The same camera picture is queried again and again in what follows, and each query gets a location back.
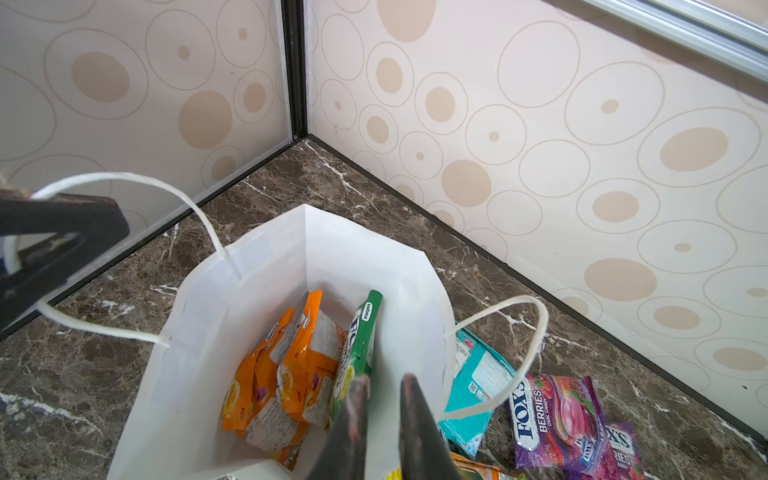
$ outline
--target wall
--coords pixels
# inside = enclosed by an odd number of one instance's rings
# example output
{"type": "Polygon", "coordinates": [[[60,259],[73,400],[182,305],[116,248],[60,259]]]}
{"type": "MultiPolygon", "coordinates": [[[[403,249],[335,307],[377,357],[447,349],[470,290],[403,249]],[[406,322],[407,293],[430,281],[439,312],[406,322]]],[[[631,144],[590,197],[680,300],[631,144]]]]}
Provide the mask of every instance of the wall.
{"type": "MultiPolygon", "coordinates": [[[[0,0],[0,174],[36,190],[130,171],[213,193],[290,138],[279,6],[0,0]]],[[[127,182],[71,192],[114,198],[131,227],[99,264],[181,206],[127,182]]]]}
{"type": "Polygon", "coordinates": [[[308,6],[312,133],[768,434],[764,85],[576,1],[308,6]]]}

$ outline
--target black corner trim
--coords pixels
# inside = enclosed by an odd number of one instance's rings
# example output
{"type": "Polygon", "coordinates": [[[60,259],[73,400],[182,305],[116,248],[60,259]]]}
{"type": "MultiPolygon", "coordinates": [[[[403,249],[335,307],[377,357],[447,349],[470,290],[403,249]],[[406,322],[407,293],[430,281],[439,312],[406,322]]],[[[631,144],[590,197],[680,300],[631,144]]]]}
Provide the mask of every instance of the black corner trim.
{"type": "Polygon", "coordinates": [[[626,343],[622,342],[615,336],[611,335],[606,330],[599,327],[596,323],[592,322],[591,320],[587,319],[587,317],[581,315],[576,310],[573,310],[570,306],[566,305],[562,300],[558,299],[551,293],[549,293],[547,290],[544,290],[536,283],[533,283],[529,278],[523,276],[521,273],[519,273],[517,270],[514,270],[512,267],[507,265],[506,263],[502,262],[498,258],[494,257],[487,251],[483,250],[477,243],[471,241],[469,238],[465,237],[464,235],[460,234],[456,230],[453,230],[451,227],[443,223],[439,218],[429,213],[427,210],[424,210],[419,205],[416,205],[411,200],[403,196],[400,192],[395,190],[394,188],[390,187],[389,185],[382,182],[379,178],[374,177],[373,174],[368,172],[367,170],[360,167],[358,164],[352,162],[349,158],[341,154],[337,149],[331,147],[326,142],[320,140],[318,137],[316,137],[314,134],[309,134],[307,136],[310,140],[317,142],[320,147],[325,148],[330,153],[332,153],[334,156],[339,158],[341,161],[343,161],[345,164],[349,165],[351,168],[354,168],[358,172],[360,172],[362,175],[365,175],[369,180],[371,180],[373,183],[378,185],[379,187],[383,188],[390,194],[394,195],[395,197],[398,197],[401,201],[405,202],[409,207],[411,207],[413,210],[416,210],[421,215],[429,218],[431,221],[436,223],[438,226],[440,226],[443,230],[447,231],[454,237],[458,237],[462,242],[472,246],[473,249],[479,254],[485,257],[486,259],[490,260],[494,265],[498,266],[502,270],[504,270],[509,275],[513,276],[516,280],[518,280],[520,283],[528,287],[529,289],[536,292],[539,296],[546,299],[549,303],[554,304],[557,308],[560,310],[565,311],[568,315],[572,316],[579,322],[583,323],[588,329],[592,330],[593,332],[597,333],[599,336],[606,339],[608,342],[611,342],[614,344],[619,350],[622,352],[628,354],[632,358],[636,359],[638,362],[642,363],[646,368],[648,368],[651,372],[659,375],[661,378],[667,380],[669,383],[671,383],[673,386],[676,386],[679,390],[681,390],[683,393],[691,397],[692,399],[699,402],[701,405],[707,407],[709,410],[711,410],[715,415],[718,415],[726,422],[730,423],[737,429],[739,429],[741,432],[744,432],[746,435],[752,437],[756,442],[760,443],[766,450],[768,450],[768,439],[763,437],[757,430],[753,429],[752,427],[748,426],[746,423],[742,422],[729,412],[726,412],[723,407],[717,405],[712,400],[709,400],[704,395],[700,394],[696,390],[690,388],[685,383],[682,383],[679,379],[672,376],[667,370],[662,369],[655,363],[651,362],[646,357],[642,356],[639,352],[637,352],[635,349],[629,347],[626,343]]]}
{"type": "Polygon", "coordinates": [[[304,1],[283,0],[283,33],[286,54],[286,80],[293,140],[309,133],[306,113],[306,62],[304,57],[304,1]]]}
{"type": "MultiPolygon", "coordinates": [[[[197,206],[198,207],[202,207],[203,205],[207,204],[208,202],[210,202],[214,198],[216,198],[219,195],[221,195],[224,191],[229,190],[230,187],[232,187],[234,184],[236,184],[240,180],[244,179],[248,175],[251,175],[254,171],[260,169],[261,167],[263,167],[264,165],[268,164],[269,162],[271,162],[275,158],[279,157],[284,151],[286,151],[289,148],[291,148],[295,143],[296,143],[295,141],[291,141],[288,144],[282,146],[275,153],[271,154],[269,157],[265,158],[264,160],[262,160],[258,164],[254,165],[252,168],[249,168],[248,171],[246,171],[244,174],[239,175],[237,178],[233,179],[232,181],[230,181],[229,183],[227,183],[223,187],[219,188],[218,190],[213,192],[211,195],[208,195],[207,197],[205,197],[203,200],[201,200],[200,202],[197,203],[197,206]]],[[[63,299],[67,298],[72,293],[76,292],[77,290],[79,290],[80,288],[85,286],[88,282],[90,282],[91,280],[93,280],[97,276],[101,275],[102,273],[106,272],[107,270],[112,268],[117,263],[121,262],[124,258],[130,256],[131,254],[133,254],[134,252],[136,252],[137,250],[142,248],[147,243],[150,243],[152,240],[154,240],[155,237],[157,237],[158,235],[162,234],[165,230],[168,230],[169,228],[171,228],[176,223],[179,223],[184,218],[187,218],[190,214],[192,214],[192,209],[191,208],[187,208],[184,212],[182,212],[181,214],[177,215],[173,220],[170,220],[165,225],[163,225],[162,227],[158,228],[154,232],[150,233],[149,235],[147,235],[143,239],[139,240],[134,245],[131,245],[125,251],[123,251],[122,253],[119,253],[115,258],[113,258],[112,260],[106,262],[104,265],[98,267],[92,273],[89,273],[85,278],[83,278],[79,282],[75,283],[74,285],[70,286],[69,288],[67,288],[63,292],[59,293],[57,296],[53,297],[51,299],[51,301],[49,301],[48,303],[50,303],[51,305],[56,305],[57,303],[61,302],[63,299]]],[[[21,329],[24,325],[26,325],[27,323],[30,323],[32,320],[36,319],[38,316],[40,316],[40,313],[37,310],[34,310],[34,311],[28,313],[27,315],[23,316],[19,320],[17,320],[15,323],[10,325],[8,328],[0,331],[0,342],[2,342],[3,340],[7,339],[9,336],[13,335],[15,332],[17,332],[19,329],[21,329]]]]}

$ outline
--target white rope handle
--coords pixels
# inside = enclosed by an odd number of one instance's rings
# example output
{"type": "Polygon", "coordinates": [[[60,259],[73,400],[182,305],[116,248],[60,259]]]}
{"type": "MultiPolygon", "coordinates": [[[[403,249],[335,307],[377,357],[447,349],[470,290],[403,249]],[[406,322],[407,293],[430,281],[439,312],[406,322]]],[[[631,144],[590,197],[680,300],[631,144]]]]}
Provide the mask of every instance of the white rope handle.
{"type": "Polygon", "coordinates": [[[544,342],[544,336],[547,334],[547,326],[549,325],[549,312],[547,311],[547,307],[541,300],[536,297],[530,295],[519,295],[513,296],[512,298],[507,298],[503,302],[496,303],[494,306],[490,306],[487,309],[482,310],[473,316],[470,316],[463,322],[457,323],[451,331],[445,334],[445,337],[449,339],[449,341],[455,342],[456,332],[458,332],[460,329],[464,328],[470,323],[475,322],[476,320],[483,318],[484,316],[496,313],[502,308],[506,308],[511,305],[518,305],[519,303],[533,303],[536,306],[536,311],[538,312],[538,322],[536,323],[536,331],[533,334],[531,343],[528,345],[528,351],[525,354],[523,363],[517,369],[515,376],[512,377],[512,380],[501,392],[496,394],[487,402],[444,413],[440,418],[441,420],[465,419],[473,415],[490,412],[491,410],[504,403],[504,401],[509,398],[512,391],[518,388],[518,385],[523,380],[523,377],[528,374],[528,370],[531,369],[531,365],[533,365],[533,362],[536,359],[536,354],[541,348],[541,344],[544,342]]]}
{"type": "MultiPolygon", "coordinates": [[[[208,232],[208,236],[210,237],[211,241],[214,242],[216,251],[223,255],[225,259],[228,258],[227,251],[224,249],[223,245],[221,244],[221,240],[219,240],[219,237],[216,235],[214,226],[210,224],[208,217],[205,216],[203,211],[192,201],[191,198],[187,196],[186,193],[177,189],[176,187],[173,187],[172,185],[161,182],[156,178],[145,177],[144,175],[131,173],[116,172],[99,172],[96,174],[74,175],[73,177],[63,178],[61,180],[55,181],[52,184],[46,185],[42,189],[35,192],[30,197],[30,199],[46,200],[56,194],[61,193],[64,190],[67,190],[68,188],[76,187],[78,185],[90,184],[100,180],[126,180],[129,182],[136,182],[138,184],[152,185],[176,195],[181,200],[183,200],[184,203],[186,203],[203,222],[205,230],[208,232]]],[[[3,244],[3,250],[5,254],[5,258],[3,260],[5,262],[5,269],[8,271],[8,274],[18,272],[22,268],[22,262],[18,258],[18,236],[7,236],[3,244]]],[[[169,346],[169,339],[165,336],[154,335],[153,333],[138,332],[137,330],[118,329],[113,326],[102,326],[96,325],[94,323],[84,322],[83,320],[76,319],[56,310],[43,300],[38,300],[35,302],[35,308],[38,310],[38,312],[45,315],[49,319],[54,320],[55,322],[58,322],[61,325],[71,329],[101,333],[104,335],[116,336],[123,339],[143,340],[145,342],[152,342],[157,343],[158,345],[169,346]]]]}

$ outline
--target brown marble surface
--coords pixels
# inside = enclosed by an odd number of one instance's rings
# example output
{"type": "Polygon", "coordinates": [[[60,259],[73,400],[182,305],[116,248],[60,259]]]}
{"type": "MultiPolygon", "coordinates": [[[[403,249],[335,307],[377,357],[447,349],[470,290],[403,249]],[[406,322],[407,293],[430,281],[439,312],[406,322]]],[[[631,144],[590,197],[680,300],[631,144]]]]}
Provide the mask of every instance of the brown marble surface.
{"type": "MultiPolygon", "coordinates": [[[[349,218],[426,252],[456,319],[531,293],[471,247],[315,144],[299,143],[206,205],[224,243],[300,204],[349,218]]],[[[59,307],[95,323],[160,332],[181,280],[213,252],[188,217],[71,295],[59,307]]],[[[718,416],[566,313],[551,325],[534,371],[592,375],[610,420],[635,425],[651,480],[768,479],[756,447],[718,416]]],[[[531,310],[472,326],[512,365],[532,331],[531,310]]],[[[0,478],[104,478],[147,364],[151,345],[64,329],[37,318],[0,343],[0,478]]],[[[482,461],[511,470],[506,408],[496,410],[482,461]]],[[[562,478],[530,469],[531,479],[562,478]]]]}

